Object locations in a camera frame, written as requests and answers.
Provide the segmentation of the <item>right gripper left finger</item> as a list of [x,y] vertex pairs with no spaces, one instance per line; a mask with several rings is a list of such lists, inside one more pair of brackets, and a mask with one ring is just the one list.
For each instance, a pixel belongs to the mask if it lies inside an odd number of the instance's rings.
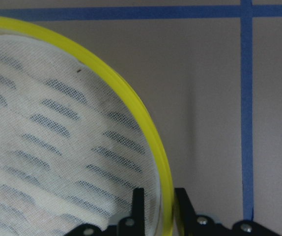
[[130,215],[122,218],[117,225],[118,236],[144,236],[144,189],[133,190]]

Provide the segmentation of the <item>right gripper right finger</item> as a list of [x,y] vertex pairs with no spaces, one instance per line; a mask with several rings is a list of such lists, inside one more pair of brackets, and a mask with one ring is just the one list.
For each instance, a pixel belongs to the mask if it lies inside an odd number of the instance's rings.
[[179,236],[216,236],[212,218],[197,214],[184,188],[175,188],[174,216]]

